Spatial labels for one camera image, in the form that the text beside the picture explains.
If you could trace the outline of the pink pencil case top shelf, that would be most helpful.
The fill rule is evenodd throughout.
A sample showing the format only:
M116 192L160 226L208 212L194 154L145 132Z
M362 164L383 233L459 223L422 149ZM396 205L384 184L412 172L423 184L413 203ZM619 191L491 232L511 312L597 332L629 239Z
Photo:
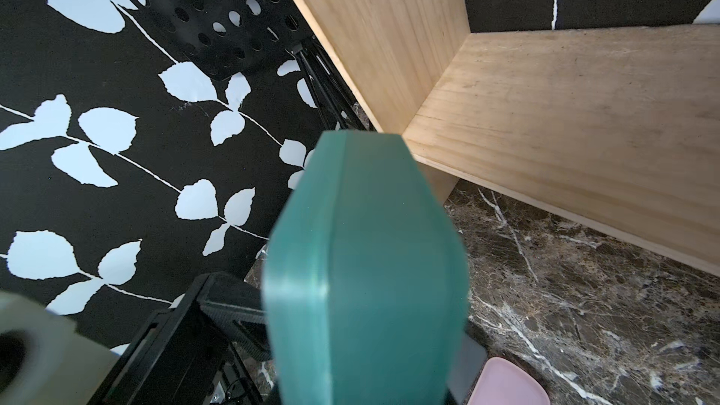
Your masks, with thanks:
M501 358L487 360L468 405L550 405L540 383L517 365Z

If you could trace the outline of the black pencil case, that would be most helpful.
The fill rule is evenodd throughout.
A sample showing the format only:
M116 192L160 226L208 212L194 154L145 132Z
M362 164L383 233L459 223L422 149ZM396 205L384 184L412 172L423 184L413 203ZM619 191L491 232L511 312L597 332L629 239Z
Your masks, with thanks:
M445 404L463 404L467 401L487 359L487 349L464 333L446 382Z

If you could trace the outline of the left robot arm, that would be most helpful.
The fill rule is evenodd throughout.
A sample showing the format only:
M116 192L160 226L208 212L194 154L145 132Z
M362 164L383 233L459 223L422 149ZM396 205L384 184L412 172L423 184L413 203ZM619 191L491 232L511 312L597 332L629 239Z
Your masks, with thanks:
M1 294L4 404L279 404L243 358L271 360L257 288L227 273L196 277L174 309L158 310L123 354L18 294Z

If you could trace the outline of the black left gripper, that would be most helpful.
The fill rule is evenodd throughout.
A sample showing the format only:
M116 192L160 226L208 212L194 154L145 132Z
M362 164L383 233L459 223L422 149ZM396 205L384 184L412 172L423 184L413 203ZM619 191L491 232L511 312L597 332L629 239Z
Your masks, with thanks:
M260 290L227 273L200 275L177 307L151 315L90 403L272 403L245 356L272 358Z

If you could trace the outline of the dark green pencil case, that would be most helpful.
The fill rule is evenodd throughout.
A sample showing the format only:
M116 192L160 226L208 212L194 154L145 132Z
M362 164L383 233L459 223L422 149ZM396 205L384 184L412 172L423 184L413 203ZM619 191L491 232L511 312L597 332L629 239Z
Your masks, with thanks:
M283 403L444 402L467 255L398 135L322 135L271 234L261 290Z

